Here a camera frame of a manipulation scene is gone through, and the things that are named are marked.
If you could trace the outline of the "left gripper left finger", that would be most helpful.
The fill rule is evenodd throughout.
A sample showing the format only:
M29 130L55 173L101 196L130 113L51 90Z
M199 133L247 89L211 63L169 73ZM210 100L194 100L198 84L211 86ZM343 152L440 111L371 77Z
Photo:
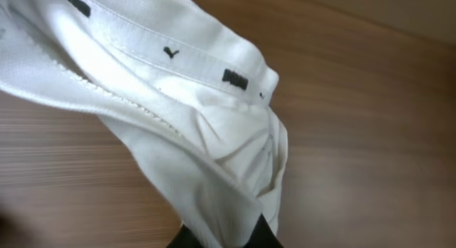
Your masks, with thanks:
M166 248L204 248L200 241L194 236L192 231L185 226L181 226L177 235L166 246Z

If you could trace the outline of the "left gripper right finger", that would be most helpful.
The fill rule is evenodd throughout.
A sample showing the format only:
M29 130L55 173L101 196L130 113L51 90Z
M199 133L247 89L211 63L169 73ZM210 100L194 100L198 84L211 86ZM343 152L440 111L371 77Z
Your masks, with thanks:
M244 248L284 248L280 241L276 238L268 222L261 215L252 232L249 241L244 245Z

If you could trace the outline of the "white t-shirt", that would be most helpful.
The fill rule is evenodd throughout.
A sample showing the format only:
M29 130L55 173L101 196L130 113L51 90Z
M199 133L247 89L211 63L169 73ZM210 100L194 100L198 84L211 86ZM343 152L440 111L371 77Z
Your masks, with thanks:
M288 156L259 49L192 0L1 0L1 89L90 113L203 247L276 236Z

